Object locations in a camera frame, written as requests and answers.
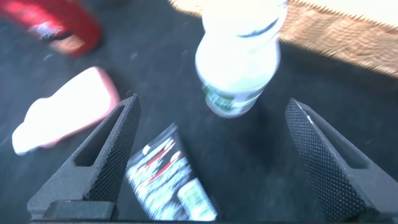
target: pink sponge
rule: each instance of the pink sponge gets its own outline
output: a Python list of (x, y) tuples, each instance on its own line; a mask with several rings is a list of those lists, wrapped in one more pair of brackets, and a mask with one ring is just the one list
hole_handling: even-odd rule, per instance
[(59, 140), (104, 119), (120, 102), (104, 70), (91, 67), (72, 78), (54, 95), (36, 100), (12, 134), (15, 153), (52, 147)]

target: woven mat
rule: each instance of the woven mat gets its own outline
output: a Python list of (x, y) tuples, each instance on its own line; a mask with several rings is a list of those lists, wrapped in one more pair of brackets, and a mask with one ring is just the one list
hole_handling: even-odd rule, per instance
[[(169, 0), (197, 17), (205, 1)], [(396, 0), (290, 0), (280, 40), (398, 78), (396, 9)]]

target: textured grip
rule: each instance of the textured grip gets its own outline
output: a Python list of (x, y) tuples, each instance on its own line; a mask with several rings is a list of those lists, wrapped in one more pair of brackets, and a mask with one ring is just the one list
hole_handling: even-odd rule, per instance
[(120, 102), (29, 200), (32, 218), (56, 201), (116, 203), (140, 116), (137, 95)]
[(291, 99), (285, 117), (329, 222), (397, 214), (398, 183), (372, 160), (305, 104)]

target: snack package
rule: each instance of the snack package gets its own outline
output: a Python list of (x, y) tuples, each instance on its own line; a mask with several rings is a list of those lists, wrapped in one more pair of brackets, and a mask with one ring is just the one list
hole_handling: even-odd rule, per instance
[(126, 176), (152, 220), (213, 221), (217, 217), (184, 154), (175, 124), (130, 158)]

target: black carpet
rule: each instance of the black carpet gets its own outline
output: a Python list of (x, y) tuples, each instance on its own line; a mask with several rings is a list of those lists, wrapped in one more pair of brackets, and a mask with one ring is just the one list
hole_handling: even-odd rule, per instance
[[(223, 119), (206, 106), (195, 71), (201, 20), (174, 11), (166, 0), (82, 2), (104, 30), (102, 45), (84, 57), (59, 55), (0, 23), (1, 223), (28, 221), (28, 199), (93, 128), (24, 157), (12, 150), (12, 132), (36, 99), (93, 65), (109, 72), (122, 98), (138, 93), (141, 99), (133, 152), (177, 123), (225, 220), (323, 220), (284, 120), (291, 97), (398, 180), (398, 80), (282, 45), (279, 70), (254, 108)], [(126, 183), (118, 204), (121, 219), (146, 219)]]

